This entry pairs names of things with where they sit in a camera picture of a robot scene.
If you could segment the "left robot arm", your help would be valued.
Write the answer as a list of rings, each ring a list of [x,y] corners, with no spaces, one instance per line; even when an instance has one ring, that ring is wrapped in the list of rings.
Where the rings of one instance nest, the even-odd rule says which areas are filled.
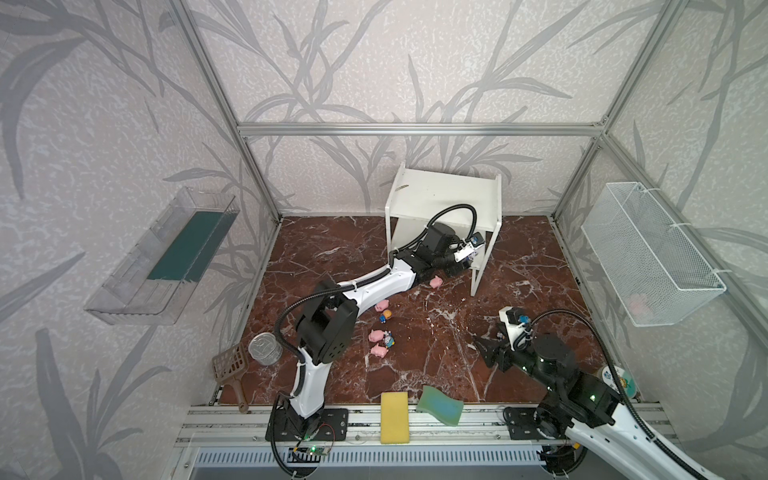
[[[333,363],[349,345],[361,314],[390,297],[467,270],[485,240],[478,215],[467,203],[440,210],[414,239],[389,254],[385,265],[353,280],[326,279],[315,291],[290,304],[278,316],[273,335],[297,360],[294,385],[280,392],[275,405],[304,426],[320,418]]]

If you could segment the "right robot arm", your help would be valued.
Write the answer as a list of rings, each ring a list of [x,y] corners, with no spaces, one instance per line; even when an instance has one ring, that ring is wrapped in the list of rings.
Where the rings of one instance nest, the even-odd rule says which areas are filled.
[[[582,370],[574,352],[555,335],[537,335],[537,324],[565,315],[586,326],[606,361],[611,381]],[[531,319],[515,307],[499,311],[498,338],[473,337],[487,367],[515,367],[547,393],[534,414],[545,438],[566,438],[596,454],[628,479],[716,479],[718,476],[658,433],[640,416],[620,382],[614,361],[594,326],[580,314],[552,309]]]

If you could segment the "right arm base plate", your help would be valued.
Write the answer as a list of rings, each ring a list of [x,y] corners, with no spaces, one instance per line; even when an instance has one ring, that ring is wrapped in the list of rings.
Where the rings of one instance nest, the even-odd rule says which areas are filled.
[[[549,410],[507,406],[502,410],[503,422],[511,440],[565,441],[566,424]]]

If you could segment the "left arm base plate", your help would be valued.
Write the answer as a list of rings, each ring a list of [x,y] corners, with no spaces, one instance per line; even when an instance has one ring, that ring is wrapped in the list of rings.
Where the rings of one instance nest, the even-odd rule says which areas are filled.
[[[278,408],[270,414],[265,437],[276,442],[343,441],[348,425],[349,410],[344,408],[321,408],[309,418],[301,417],[291,407]]]

